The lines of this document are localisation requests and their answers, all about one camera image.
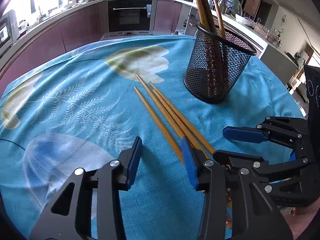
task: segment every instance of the wooden chopstick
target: wooden chopstick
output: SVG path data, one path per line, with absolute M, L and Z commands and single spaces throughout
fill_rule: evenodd
M 198 143 L 196 138 L 193 136 L 193 134 L 189 131 L 189 129 L 184 125 L 184 123 L 179 119 L 179 117 L 175 114 L 175 112 L 171 109 L 171 107 L 167 104 L 166 101 L 161 97 L 161 95 L 156 91 L 152 90 L 152 92 L 156 95 L 156 97 L 159 99 L 159 101 L 162 103 L 162 105 L 167 109 L 169 114 L 172 116 L 172 118 L 175 120 L 177 125 L 180 127 L 180 129 L 183 131 L 183 133 L 187 136 L 190 143 L 193 145 L 194 148 L 201 150 L 205 157 L 207 159 L 210 159 L 210 157 L 207 155 L 206 151 L 201 147 L 201 145 Z
M 225 33 L 225 31 L 224 31 L 224 25 L 223 25 L 222 16 L 221 16 L 221 13 L 220 13 L 219 5 L 218 5 L 217 0 L 213 0 L 213 3 L 214 3 L 214 7 L 215 7 L 215 9 L 216 9 L 216 12 L 217 12 L 219 29 L 220 29 L 220 36 L 221 36 L 223 39 L 225 39 L 225 38 L 226 38 L 226 33 Z
M 151 97 L 152 101 L 156 104 L 156 106 L 159 108 L 160 112 L 164 115 L 164 117 L 167 119 L 168 123 L 172 126 L 173 130 L 176 132 L 178 137 L 182 139 L 184 137 L 184 133 L 180 129 L 180 127 L 177 125 L 177 123 L 174 121 L 174 119 L 171 117 L 169 112 L 164 108 L 164 106 L 161 104 L 161 102 L 158 100 L 158 98 L 151 92 L 151 89 L 148 87 L 148 85 L 144 82 L 144 80 L 136 74 L 136 77 L 140 81 L 140 83 L 143 85 L 143 87 L 146 89 L 147 93 Z
M 198 141 L 207 149 L 210 154 L 215 152 L 215 149 L 211 146 L 211 144 L 203 137 L 203 135 L 193 126 L 192 123 L 188 121 L 187 118 L 166 98 L 160 90 L 152 83 L 149 82 L 150 86 L 161 95 L 161 97 L 166 101 L 166 103 L 171 107 L 171 109 L 175 112 L 175 114 L 180 118 L 180 120 L 185 124 L 186 127 L 194 134 L 194 136 L 198 139 Z
M 203 4 L 203 7 L 204 7 L 205 14 L 207 15 L 207 20 L 208 20 L 208 24 L 209 24 L 209 30 L 216 34 L 217 33 L 216 25 L 214 24 L 214 20 L 213 20 L 213 16 L 212 16 L 212 13 L 211 13 L 211 9 L 209 7 L 208 0 L 202 0 L 202 4 Z
M 199 10 L 200 23 L 205 29 L 209 30 L 209 23 L 208 23 L 207 15 L 205 13 L 205 9 L 203 7 L 203 3 L 201 0 L 196 0 L 196 1 L 197 1 L 198 10 Z
M 133 88 L 136 91 L 136 93 L 137 93 L 138 97 L 140 98 L 140 100 L 142 101 L 143 105 L 145 106 L 145 108 L 147 109 L 147 111 L 149 112 L 149 114 L 151 115 L 153 120 L 155 121 L 156 125 L 159 127 L 159 129 L 162 132 L 162 134 L 164 135 L 165 139 L 168 141 L 168 143 L 169 143 L 170 147 L 172 148 L 172 150 L 175 152 L 175 154 L 177 155 L 179 160 L 184 164 L 180 147 L 177 145 L 176 141 L 173 139 L 173 137 L 171 136 L 171 134 L 168 131 L 168 129 L 161 122 L 161 120 L 157 116 L 156 112 L 149 105 L 148 101 L 144 98 L 144 96 L 141 94 L 139 89 L 136 86 L 134 86 Z

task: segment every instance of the built-in oven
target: built-in oven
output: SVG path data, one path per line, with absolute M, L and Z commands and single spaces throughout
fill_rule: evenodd
M 156 2 L 157 0 L 108 0 L 106 36 L 152 35 Z

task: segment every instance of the blue tablecloth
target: blue tablecloth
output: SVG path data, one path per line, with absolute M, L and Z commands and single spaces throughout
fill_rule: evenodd
M 137 135 L 144 147 L 135 184 L 120 194 L 127 238 L 196 238 L 203 194 L 193 190 L 132 89 L 137 86 L 165 122 L 135 73 L 152 81 L 216 149 L 261 155 L 271 163 L 288 161 L 291 150 L 285 147 L 222 136 L 225 126 L 254 127 L 267 115 L 302 117 L 282 83 L 252 57 L 223 103 L 201 102 L 182 81 L 194 41 L 188 36 L 100 41 L 8 85 L 0 101 L 0 191 L 10 219 L 26 238 L 74 169 L 100 168 L 131 147 Z

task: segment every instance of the mesh cup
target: mesh cup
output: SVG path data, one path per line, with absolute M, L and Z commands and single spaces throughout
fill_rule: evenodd
M 232 31 L 226 39 L 207 31 L 198 22 L 198 35 L 183 77 L 187 90 L 210 104 L 221 103 L 230 92 L 256 49 Z

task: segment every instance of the white fern pattern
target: white fern pattern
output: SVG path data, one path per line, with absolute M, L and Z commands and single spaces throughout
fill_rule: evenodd
M 46 118 L 41 120 L 40 123 L 47 122 L 57 117 L 61 106 L 66 105 L 64 117 L 60 123 L 52 127 L 52 129 L 71 124 L 66 130 L 66 133 L 76 130 L 77 132 L 74 136 L 82 134 L 84 139 L 89 139 L 96 135 L 96 144 L 102 144 L 104 148 L 113 148 L 116 152 L 130 148 L 133 138 L 126 136 L 129 130 L 121 130 L 121 127 L 124 126 L 129 119 L 123 123 L 115 122 L 125 109 L 118 114 L 107 114 L 108 111 L 111 111 L 118 104 L 120 98 L 109 105 L 94 107 L 108 97 L 110 93 L 109 89 L 109 91 L 102 96 L 83 101 L 84 98 L 92 95 L 102 82 L 102 80 L 100 80 L 94 86 L 79 92 L 85 85 L 89 73 L 90 72 L 88 72 L 86 77 L 77 84 L 70 86 L 68 89 L 60 89 L 60 85 L 58 85 L 47 92 L 40 100 L 29 101 L 29 103 L 40 102 L 34 115 L 34 120 L 36 120 L 43 111 L 45 102 L 48 99 L 54 99 L 51 112 Z

